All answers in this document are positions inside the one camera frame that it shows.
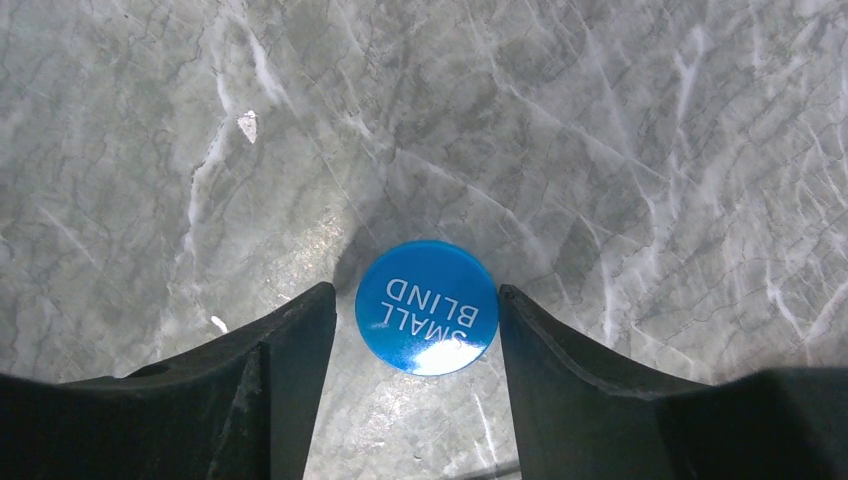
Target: blue button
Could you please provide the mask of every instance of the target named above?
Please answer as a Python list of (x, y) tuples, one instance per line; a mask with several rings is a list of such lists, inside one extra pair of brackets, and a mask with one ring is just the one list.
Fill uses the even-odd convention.
[(444, 375), (486, 351), (498, 329), (495, 282), (474, 257), (433, 240), (386, 252), (356, 292), (365, 343), (389, 365)]

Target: white fleck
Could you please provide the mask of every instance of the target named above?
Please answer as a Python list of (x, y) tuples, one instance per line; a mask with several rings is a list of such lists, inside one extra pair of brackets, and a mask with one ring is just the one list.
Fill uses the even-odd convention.
[(227, 324), (226, 324), (226, 323), (224, 323), (224, 321), (223, 321), (223, 320), (221, 320), (220, 318), (216, 317), (215, 315), (212, 315), (212, 319), (211, 319), (211, 320), (212, 320), (212, 323), (214, 323), (216, 327), (218, 327), (218, 328), (220, 328), (220, 329), (221, 329), (221, 332), (223, 332), (223, 333), (227, 333)]
[(241, 131), (244, 132), (244, 135), (250, 140), (250, 143), (256, 143), (256, 135), (259, 133), (259, 125), (256, 122), (256, 112), (253, 110), (248, 110), (244, 115), (239, 115), (236, 118), (236, 123), (238, 124)]

